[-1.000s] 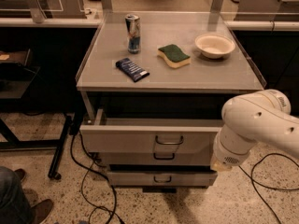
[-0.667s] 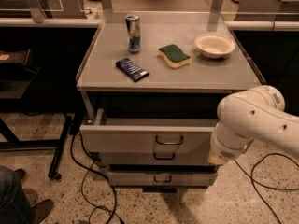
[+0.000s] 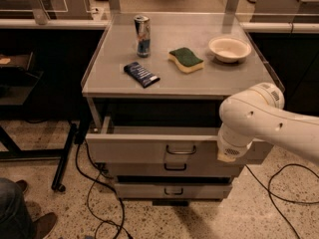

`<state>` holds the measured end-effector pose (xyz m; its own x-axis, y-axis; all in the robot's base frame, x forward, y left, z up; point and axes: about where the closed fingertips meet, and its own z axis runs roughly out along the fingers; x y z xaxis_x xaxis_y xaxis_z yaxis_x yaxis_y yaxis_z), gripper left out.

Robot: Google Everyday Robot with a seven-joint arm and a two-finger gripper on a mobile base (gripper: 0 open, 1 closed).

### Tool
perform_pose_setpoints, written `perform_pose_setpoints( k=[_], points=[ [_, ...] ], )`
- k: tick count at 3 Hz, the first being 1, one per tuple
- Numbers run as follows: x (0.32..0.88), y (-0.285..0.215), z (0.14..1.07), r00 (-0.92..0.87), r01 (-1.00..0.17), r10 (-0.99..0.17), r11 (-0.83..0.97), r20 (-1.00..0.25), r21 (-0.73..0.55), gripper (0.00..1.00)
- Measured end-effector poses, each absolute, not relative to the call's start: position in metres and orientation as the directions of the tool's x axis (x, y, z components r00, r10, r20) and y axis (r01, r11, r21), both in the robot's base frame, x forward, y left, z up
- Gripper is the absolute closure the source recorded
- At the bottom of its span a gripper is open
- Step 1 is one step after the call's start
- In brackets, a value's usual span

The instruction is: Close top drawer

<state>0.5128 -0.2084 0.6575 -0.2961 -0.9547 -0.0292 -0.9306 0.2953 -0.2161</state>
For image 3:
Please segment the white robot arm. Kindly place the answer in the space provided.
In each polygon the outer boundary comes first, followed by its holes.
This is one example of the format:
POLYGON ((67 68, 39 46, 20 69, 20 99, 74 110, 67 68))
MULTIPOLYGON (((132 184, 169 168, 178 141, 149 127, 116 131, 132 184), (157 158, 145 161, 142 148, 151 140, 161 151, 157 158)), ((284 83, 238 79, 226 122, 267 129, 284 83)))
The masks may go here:
POLYGON ((282 92, 261 83, 228 97, 219 107, 217 158, 235 161, 249 151, 255 138, 319 164, 319 118, 287 112, 282 92))

